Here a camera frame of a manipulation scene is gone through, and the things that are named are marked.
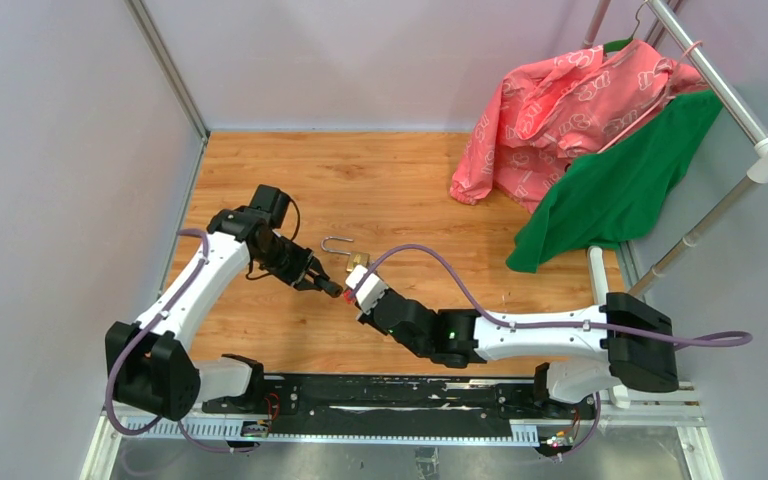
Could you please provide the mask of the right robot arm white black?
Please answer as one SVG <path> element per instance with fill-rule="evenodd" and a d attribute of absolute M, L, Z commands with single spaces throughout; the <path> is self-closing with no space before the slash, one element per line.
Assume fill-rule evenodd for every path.
<path fill-rule="evenodd" d="M 360 295 L 359 322 L 391 336 L 419 358 L 465 368 L 514 357 L 542 357 L 531 403 L 556 417 L 590 394 L 623 385 L 670 393 L 679 387 L 672 322 L 622 292 L 604 303 L 549 314 L 502 314 L 492 322 L 475 309 L 435 311 L 392 289 Z"/>

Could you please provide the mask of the black padlock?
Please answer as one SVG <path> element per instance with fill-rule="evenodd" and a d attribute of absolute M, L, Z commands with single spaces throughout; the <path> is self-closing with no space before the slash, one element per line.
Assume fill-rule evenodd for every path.
<path fill-rule="evenodd" d="M 331 298 L 338 298 L 343 292 L 341 285 L 323 277 L 317 278 L 315 284 Z"/>

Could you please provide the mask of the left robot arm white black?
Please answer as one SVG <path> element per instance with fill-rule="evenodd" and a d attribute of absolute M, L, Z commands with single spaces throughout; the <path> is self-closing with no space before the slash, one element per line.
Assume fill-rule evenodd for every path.
<path fill-rule="evenodd" d="M 190 347 L 207 314 L 241 273 L 262 270 L 296 291 L 332 298 L 332 281 L 309 248 L 279 233 L 291 196 L 259 185 L 251 201 L 219 211 L 203 229 L 183 229 L 200 245 L 171 286 L 130 323 L 115 322 L 105 335 L 107 383 L 104 409 L 118 420 L 115 403 L 158 419 L 179 421 L 198 403 L 224 400 L 243 413 L 258 411 L 268 398 L 263 365 L 236 354 L 198 363 Z"/>

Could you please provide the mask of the brass padlock steel shackle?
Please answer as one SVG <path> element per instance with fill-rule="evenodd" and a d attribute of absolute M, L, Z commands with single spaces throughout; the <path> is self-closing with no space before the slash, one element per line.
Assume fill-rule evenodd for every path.
<path fill-rule="evenodd" d="M 334 242 L 353 243 L 352 238 L 341 236 L 326 236 L 320 242 L 320 248 L 330 254 L 341 255 L 346 257 L 345 271 L 351 273 L 358 266 L 368 267 L 370 264 L 370 254 L 366 252 L 360 252 L 356 250 L 338 249 L 332 246 Z"/>

